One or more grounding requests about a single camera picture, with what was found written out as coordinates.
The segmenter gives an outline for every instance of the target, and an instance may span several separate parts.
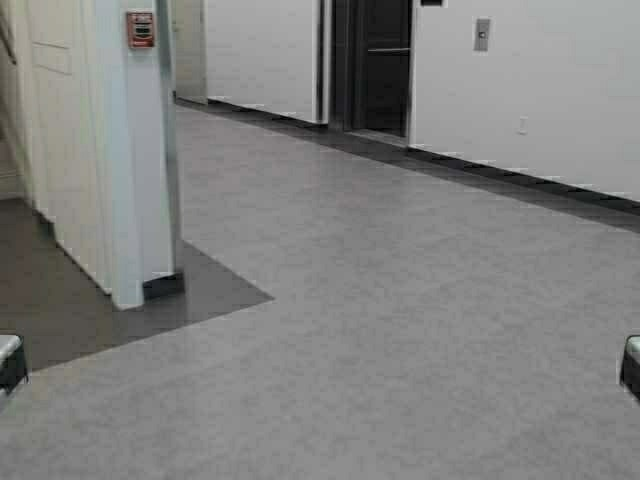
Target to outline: white door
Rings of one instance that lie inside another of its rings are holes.
[[[203,0],[173,0],[176,94],[207,103]]]
[[[46,152],[56,239],[109,292],[105,212],[84,31],[85,1],[28,0],[27,7],[39,131]]]

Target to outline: door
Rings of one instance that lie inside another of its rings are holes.
[[[176,95],[207,103],[204,0],[173,0]]]
[[[405,136],[411,71],[411,0],[360,0],[354,128]]]
[[[58,244],[111,290],[85,0],[28,0],[38,131]]]

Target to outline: floor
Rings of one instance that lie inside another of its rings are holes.
[[[368,138],[382,143],[388,143],[399,148],[407,146],[407,139],[403,135],[394,135],[393,133],[380,132],[376,130],[355,130],[349,132],[356,137]]]
[[[36,372],[3,479],[639,478],[637,217],[241,115],[184,236],[275,300]]]
[[[32,371],[273,300],[186,243],[187,294],[118,312],[24,202],[0,201],[0,228],[0,334],[24,337]]]

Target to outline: electrical outlet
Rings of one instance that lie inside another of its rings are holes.
[[[529,117],[520,117],[520,127],[518,128],[520,135],[527,135],[529,133]]]

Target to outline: black baseboard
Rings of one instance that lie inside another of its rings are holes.
[[[640,203],[615,195],[596,192],[585,188],[576,188],[561,182],[545,180],[520,172],[503,170],[501,168],[478,164],[468,160],[461,160],[459,158],[446,157],[423,150],[409,148],[407,151],[410,157],[426,163],[444,166],[453,170],[463,170],[485,178],[512,183],[531,190],[551,193],[556,196],[578,200],[582,203],[597,205],[610,210],[634,215],[640,214]]]
[[[53,222],[50,222],[49,220],[47,220],[47,217],[45,217],[39,211],[33,210],[33,212],[36,217],[36,221],[38,222],[38,228],[40,229],[40,231],[45,235],[47,235],[48,237],[55,238],[56,231],[55,231],[55,225],[53,224]]]
[[[142,284],[145,300],[179,295],[185,292],[183,273],[176,273],[168,277],[156,278]]]
[[[305,140],[339,149],[347,153],[368,157],[371,160],[381,163],[396,165],[406,170],[421,172],[425,170],[425,167],[428,167],[429,164],[438,165],[451,170],[463,171],[471,177],[480,176],[494,181],[499,181],[501,183],[509,183],[519,187],[524,187],[528,190],[544,192],[555,197],[564,197],[565,199],[576,200],[583,204],[595,205],[608,210],[640,216],[640,202],[625,199],[616,195],[595,192],[585,188],[576,188],[553,180],[533,177],[526,173],[504,170],[412,147],[398,147],[377,140],[363,139],[332,129],[326,125],[316,125],[290,117],[279,117],[259,110],[238,109],[238,107],[234,105],[219,100],[209,100],[208,106],[180,99],[177,100],[176,103],[187,108],[200,110],[205,113],[230,118],[240,122],[249,124],[261,122],[265,128],[271,128],[269,127],[270,123],[274,126],[286,123],[287,125],[301,127],[300,132],[304,132],[304,129],[316,128],[317,135],[305,135]],[[284,133],[291,135],[292,137],[297,136],[293,129],[284,131]],[[366,151],[362,149],[362,146],[365,144]]]

